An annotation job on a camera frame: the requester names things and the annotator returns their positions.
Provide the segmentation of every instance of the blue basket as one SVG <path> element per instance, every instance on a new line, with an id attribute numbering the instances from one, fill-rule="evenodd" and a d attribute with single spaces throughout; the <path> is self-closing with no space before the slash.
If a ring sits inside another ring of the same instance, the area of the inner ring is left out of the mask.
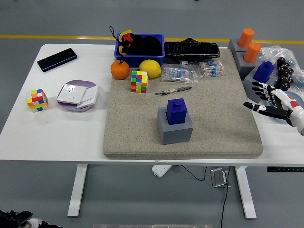
<path id="1" fill-rule="evenodd" d="M 163 59 L 165 57 L 165 49 L 164 49 L 164 36 L 163 34 L 135 34 L 141 37 L 152 36 L 156 37 L 162 46 L 162 55 L 161 56 L 137 56 L 137 55 L 125 55 L 123 56 L 123 60 L 129 65 L 129 67 L 139 67 L 139 65 L 147 59 L 155 60 L 159 63 L 160 66 L 163 64 Z M 118 54 L 118 41 L 116 41 L 114 57 L 116 60 L 122 59 L 122 57 Z"/>

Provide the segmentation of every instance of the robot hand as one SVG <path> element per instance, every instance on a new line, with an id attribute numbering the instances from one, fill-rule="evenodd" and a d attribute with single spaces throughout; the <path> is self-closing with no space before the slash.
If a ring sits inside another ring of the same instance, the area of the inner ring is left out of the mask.
<path id="1" fill-rule="evenodd" d="M 253 82 L 252 84 L 256 86 L 252 88 L 256 91 L 256 94 L 261 99 L 272 103 L 274 107 L 249 102 L 245 102 L 244 106 L 266 116 L 284 119 L 289 125 L 297 127 L 298 132 L 304 136 L 304 109 L 295 99 L 287 95 L 283 90 L 276 89 L 270 85 L 260 82 Z"/>

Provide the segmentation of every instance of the electrical cable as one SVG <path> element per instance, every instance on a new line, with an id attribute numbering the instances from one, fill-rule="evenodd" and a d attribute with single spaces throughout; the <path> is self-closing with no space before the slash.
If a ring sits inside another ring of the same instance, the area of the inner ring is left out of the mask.
<path id="1" fill-rule="evenodd" d="M 183 165 L 181 165 L 181 166 L 184 167 L 184 169 L 185 169 L 188 173 L 190 173 L 195 179 L 197 179 L 197 180 L 199 180 L 199 181 L 204 181 L 204 180 L 205 180 L 205 178 L 206 178 L 206 170 L 207 170 L 207 167 L 208 167 L 208 166 L 206 166 L 206 168 L 205 168 L 205 171 L 204 171 L 204 178 L 203 178 L 203 179 L 199 179 L 199 178 L 195 177 L 189 170 L 186 169 L 185 166 L 183 166 Z"/>
<path id="2" fill-rule="evenodd" d="M 226 176 L 226 173 L 225 173 L 225 177 L 226 177 L 226 180 L 227 180 L 227 188 L 226 188 L 226 196 L 225 196 L 225 200 L 224 200 L 224 203 L 223 203 L 222 219 L 221 219 L 221 221 L 220 221 L 220 228 L 222 228 L 222 225 L 223 225 L 224 208 L 225 208 L 225 203 L 226 203 L 226 200 L 227 200 L 228 188 L 229 188 L 229 173 L 230 173 L 230 168 L 231 168 L 231 166 L 229 166 L 229 170 L 228 170 L 228 174 L 227 174 L 227 176 Z"/>

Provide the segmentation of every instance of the orange cup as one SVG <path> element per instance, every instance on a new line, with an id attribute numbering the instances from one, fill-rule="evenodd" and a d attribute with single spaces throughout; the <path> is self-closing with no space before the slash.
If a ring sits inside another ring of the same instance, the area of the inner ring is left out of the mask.
<path id="1" fill-rule="evenodd" d="M 244 61 L 248 63 L 254 63 L 258 57 L 262 46 L 258 43 L 251 43 L 245 53 Z"/>
<path id="2" fill-rule="evenodd" d="M 245 28 L 242 32 L 241 38 L 239 39 L 239 42 L 237 43 L 241 48 L 247 48 L 249 47 L 249 44 L 251 43 L 251 40 L 255 34 L 255 31 L 250 28 Z"/>

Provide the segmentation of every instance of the gray stand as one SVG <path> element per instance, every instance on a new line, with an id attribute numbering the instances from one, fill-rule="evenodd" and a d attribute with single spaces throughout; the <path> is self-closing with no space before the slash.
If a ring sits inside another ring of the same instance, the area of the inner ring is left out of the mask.
<path id="1" fill-rule="evenodd" d="M 166 111 L 167 107 L 157 109 L 157 125 L 162 145 L 190 141 L 193 125 L 189 113 L 186 114 L 185 123 L 169 125 Z"/>
<path id="2" fill-rule="evenodd" d="M 234 61 L 237 65 L 238 74 L 243 81 L 245 77 L 255 68 L 262 64 L 259 58 L 256 58 L 254 63 L 248 63 L 244 61 L 244 56 L 247 48 L 240 47 L 238 45 L 238 39 L 231 39 L 228 44 L 228 49 L 231 50 Z"/>
<path id="3" fill-rule="evenodd" d="M 255 75 L 257 71 L 257 67 L 255 67 L 244 79 L 244 81 L 242 81 L 243 83 L 243 87 L 245 89 L 246 95 L 247 97 L 256 102 L 259 103 L 261 101 L 260 96 L 256 95 L 256 92 L 252 89 L 253 87 L 255 87 L 252 82 L 258 82 L 256 80 L 253 79 L 253 76 Z M 266 82 L 268 85 L 273 86 L 276 82 L 277 78 L 274 75 L 271 75 L 270 78 L 268 79 L 268 81 Z"/>
<path id="4" fill-rule="evenodd" d="M 230 42 L 228 44 L 228 49 L 231 50 L 233 57 L 236 54 L 236 52 L 239 52 L 239 51 L 246 52 L 247 51 L 247 48 L 243 48 L 238 45 L 238 41 L 239 41 L 238 38 L 230 39 Z"/>
<path id="5" fill-rule="evenodd" d="M 255 67 L 259 67 L 262 64 L 259 58 L 256 58 L 254 63 L 245 62 L 243 59 L 244 56 L 245 52 L 236 52 L 234 56 L 234 61 L 236 62 L 237 70 L 242 81 Z"/>

